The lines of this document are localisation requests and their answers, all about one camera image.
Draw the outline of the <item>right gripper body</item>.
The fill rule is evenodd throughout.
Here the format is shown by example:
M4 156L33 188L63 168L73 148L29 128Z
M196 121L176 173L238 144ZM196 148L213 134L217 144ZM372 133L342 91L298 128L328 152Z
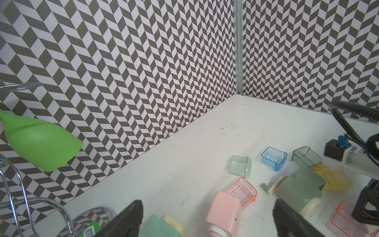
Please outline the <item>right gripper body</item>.
M375 134L366 142L368 158L379 167L379 134ZM359 223L379 225L379 180L371 179L363 188L352 212L352 217Z

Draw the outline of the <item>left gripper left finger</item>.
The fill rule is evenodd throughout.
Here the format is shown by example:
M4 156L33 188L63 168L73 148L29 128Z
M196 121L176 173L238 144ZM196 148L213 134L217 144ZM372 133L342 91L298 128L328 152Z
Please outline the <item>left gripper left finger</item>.
M102 228L95 237L138 237L142 220L143 203L141 200L135 200Z

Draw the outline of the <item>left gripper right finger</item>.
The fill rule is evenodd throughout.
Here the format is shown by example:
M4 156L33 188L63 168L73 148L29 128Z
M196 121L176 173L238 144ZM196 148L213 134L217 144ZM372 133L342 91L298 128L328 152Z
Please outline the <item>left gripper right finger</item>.
M276 200L272 214L278 237L323 237L282 199Z

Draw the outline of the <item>pink transparent tray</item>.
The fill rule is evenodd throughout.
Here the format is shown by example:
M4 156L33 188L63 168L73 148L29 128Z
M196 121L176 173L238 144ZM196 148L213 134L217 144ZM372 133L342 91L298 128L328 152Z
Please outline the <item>pink transparent tray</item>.
M378 237L379 227L358 222L352 217L355 206L342 201L325 222L325 227L336 237Z
M225 190L226 193L239 198L244 210L257 199L257 190L245 178L240 177Z

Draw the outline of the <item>pink pencil sharpener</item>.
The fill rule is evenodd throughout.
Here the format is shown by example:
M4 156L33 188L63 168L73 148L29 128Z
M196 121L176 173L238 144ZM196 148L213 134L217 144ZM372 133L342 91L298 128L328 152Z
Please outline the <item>pink pencil sharpener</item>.
M215 194L205 219L210 237L236 237L241 217L241 203L232 194Z

